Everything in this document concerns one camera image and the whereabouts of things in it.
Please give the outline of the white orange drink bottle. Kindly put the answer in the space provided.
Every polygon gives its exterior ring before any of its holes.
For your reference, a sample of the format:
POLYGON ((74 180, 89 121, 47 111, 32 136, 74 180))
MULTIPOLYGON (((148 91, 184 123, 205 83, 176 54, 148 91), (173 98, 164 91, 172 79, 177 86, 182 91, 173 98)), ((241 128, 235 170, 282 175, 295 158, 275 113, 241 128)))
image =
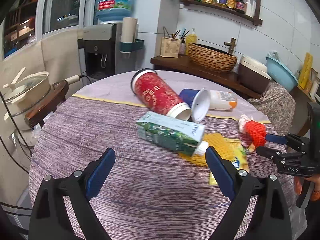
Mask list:
POLYGON ((231 111, 237 103, 237 98, 232 92, 210 90, 210 110, 231 111))

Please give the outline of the blue yogurt cup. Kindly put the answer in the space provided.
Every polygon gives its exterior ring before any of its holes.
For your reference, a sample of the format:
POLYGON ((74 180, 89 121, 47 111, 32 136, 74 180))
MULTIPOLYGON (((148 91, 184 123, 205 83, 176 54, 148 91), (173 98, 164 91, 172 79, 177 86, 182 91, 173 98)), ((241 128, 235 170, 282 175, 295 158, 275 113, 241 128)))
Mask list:
POLYGON ((211 102, 208 89, 184 89, 180 92, 179 97, 190 107, 193 122, 200 123, 206 117, 211 102))

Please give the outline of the wooden side shelf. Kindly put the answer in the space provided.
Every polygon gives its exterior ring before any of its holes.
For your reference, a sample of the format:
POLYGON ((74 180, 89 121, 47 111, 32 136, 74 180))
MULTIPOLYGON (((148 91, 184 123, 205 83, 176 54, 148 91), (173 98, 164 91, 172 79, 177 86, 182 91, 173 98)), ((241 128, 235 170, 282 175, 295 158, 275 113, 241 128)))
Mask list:
POLYGON ((291 90, 290 95, 296 103, 290 132, 304 136, 310 129, 310 121, 308 117, 308 102, 315 102, 308 93, 296 86, 291 90))

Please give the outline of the yellow snack bag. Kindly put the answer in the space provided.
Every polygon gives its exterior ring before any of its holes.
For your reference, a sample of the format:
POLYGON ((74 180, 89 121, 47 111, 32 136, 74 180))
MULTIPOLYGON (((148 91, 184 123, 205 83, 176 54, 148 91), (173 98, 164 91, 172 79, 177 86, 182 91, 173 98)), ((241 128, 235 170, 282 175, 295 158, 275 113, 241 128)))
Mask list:
POLYGON ((247 152, 239 139, 229 139, 220 133, 211 133, 204 136, 204 141, 213 146, 222 159, 231 161, 237 170, 249 172, 247 152))

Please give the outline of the light blue plastic basin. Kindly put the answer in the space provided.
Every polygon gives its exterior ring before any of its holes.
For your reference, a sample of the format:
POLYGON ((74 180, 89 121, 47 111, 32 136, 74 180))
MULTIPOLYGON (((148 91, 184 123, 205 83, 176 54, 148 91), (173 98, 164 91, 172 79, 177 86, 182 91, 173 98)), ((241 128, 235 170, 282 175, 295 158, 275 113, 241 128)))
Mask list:
POLYGON ((288 92, 291 92, 298 85, 298 80, 291 70, 277 59, 267 56, 266 66, 268 75, 288 92))

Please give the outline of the yellow cylindrical roll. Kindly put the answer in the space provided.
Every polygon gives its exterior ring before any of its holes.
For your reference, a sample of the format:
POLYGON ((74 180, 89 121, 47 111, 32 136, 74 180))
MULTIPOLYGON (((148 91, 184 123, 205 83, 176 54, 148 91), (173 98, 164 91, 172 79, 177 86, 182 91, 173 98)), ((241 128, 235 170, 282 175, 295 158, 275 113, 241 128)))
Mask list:
POLYGON ((300 72, 300 76, 298 80, 298 87, 300 89, 305 89, 306 87, 306 84, 309 80, 312 63, 313 63, 313 56, 310 53, 306 53, 303 68, 300 72))

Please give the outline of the brown white lidded bin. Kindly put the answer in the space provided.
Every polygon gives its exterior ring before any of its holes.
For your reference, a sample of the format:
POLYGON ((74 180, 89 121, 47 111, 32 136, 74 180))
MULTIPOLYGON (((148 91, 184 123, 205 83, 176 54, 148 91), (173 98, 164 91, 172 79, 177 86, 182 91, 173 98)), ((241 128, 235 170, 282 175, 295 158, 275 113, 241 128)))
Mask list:
POLYGON ((263 94, 271 81, 271 77, 267 73, 267 67, 248 56, 241 57, 238 75, 242 85, 258 94, 263 94))

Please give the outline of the dark wooden counter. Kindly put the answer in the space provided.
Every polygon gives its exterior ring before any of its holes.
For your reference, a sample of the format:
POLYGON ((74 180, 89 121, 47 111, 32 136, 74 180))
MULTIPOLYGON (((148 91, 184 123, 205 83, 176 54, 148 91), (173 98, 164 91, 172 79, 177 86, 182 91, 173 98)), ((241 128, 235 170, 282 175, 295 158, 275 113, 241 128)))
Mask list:
POLYGON ((253 90, 243 86, 239 81, 238 74, 235 72, 218 72, 215 70, 207 70, 206 68, 190 61, 189 57, 187 56, 179 56, 178 58, 157 56, 151 58, 150 63, 154 65, 156 70, 168 70, 190 74, 214 83, 218 83, 236 92, 236 94, 242 96, 244 99, 259 99, 262 96, 262 94, 256 93, 253 90))

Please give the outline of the brass faucet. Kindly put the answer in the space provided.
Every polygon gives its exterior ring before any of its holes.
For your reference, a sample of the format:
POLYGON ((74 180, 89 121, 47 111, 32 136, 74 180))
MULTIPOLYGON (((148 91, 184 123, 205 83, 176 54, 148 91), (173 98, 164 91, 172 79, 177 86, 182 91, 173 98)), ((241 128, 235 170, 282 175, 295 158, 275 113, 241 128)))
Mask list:
POLYGON ((236 47, 236 39, 232 37, 231 40, 229 42, 225 42, 224 45, 226 47, 229 47, 228 48, 228 52, 230 54, 233 54, 234 53, 234 49, 236 47))

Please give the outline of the woven basket sink bowl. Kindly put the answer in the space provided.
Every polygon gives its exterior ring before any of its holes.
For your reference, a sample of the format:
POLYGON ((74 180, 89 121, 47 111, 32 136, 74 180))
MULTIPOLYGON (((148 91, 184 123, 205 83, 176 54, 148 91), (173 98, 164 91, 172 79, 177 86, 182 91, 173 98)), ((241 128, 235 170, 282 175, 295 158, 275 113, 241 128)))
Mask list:
POLYGON ((230 72, 238 61, 236 56, 204 44, 190 43, 187 49, 190 61, 218 72, 230 72))

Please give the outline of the cream cooking pot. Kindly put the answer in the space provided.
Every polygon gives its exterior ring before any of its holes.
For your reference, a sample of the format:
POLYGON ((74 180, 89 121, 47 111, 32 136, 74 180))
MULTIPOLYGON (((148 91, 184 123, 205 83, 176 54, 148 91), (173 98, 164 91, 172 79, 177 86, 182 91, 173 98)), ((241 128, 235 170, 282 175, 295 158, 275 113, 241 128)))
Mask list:
POLYGON ((3 86, 8 91, 1 100, 1 106, 7 106, 8 110, 1 114, 1 129, 12 131, 14 125, 22 131, 28 131, 31 126, 25 120, 26 115, 32 111, 40 101, 50 92, 49 73, 47 71, 30 74, 22 77, 23 67, 11 83, 3 86))

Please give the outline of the dark wooden stool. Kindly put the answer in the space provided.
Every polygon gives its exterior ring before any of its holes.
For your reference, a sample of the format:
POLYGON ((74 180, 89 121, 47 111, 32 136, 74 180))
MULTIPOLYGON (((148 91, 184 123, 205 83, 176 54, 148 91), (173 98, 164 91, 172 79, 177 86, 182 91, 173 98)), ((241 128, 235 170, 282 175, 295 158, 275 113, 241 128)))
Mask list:
POLYGON ((28 112, 25 116, 25 122, 33 128, 36 125, 43 127, 44 119, 51 112, 55 112, 58 105, 66 100, 66 94, 69 90, 69 84, 66 80, 52 85, 52 90, 41 100, 33 110, 28 112))

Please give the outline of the yellow soap dispenser bottle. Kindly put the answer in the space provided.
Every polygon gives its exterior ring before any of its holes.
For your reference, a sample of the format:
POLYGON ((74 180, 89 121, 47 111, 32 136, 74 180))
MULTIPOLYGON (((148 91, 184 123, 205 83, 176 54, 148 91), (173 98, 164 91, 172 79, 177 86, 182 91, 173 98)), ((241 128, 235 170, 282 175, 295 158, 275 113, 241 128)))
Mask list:
POLYGON ((197 42, 197 35, 195 28, 193 28, 192 33, 187 35, 185 38, 185 55, 188 55, 189 45, 197 42))

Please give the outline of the beige utensil holder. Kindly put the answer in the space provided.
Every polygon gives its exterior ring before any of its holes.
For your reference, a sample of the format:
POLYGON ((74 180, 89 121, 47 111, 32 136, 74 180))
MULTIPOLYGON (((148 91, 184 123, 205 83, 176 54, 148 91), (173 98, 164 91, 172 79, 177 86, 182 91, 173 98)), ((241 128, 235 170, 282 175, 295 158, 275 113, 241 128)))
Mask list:
POLYGON ((175 38, 161 38, 161 57, 178 58, 181 40, 175 38))

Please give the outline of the blue water jug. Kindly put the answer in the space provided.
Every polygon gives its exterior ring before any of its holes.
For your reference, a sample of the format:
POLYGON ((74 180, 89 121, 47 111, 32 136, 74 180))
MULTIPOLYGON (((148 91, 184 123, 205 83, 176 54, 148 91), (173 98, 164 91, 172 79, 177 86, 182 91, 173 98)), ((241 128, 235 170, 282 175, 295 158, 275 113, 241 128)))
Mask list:
POLYGON ((131 17, 133 2, 134 0, 96 0, 95 23, 117 22, 131 17))

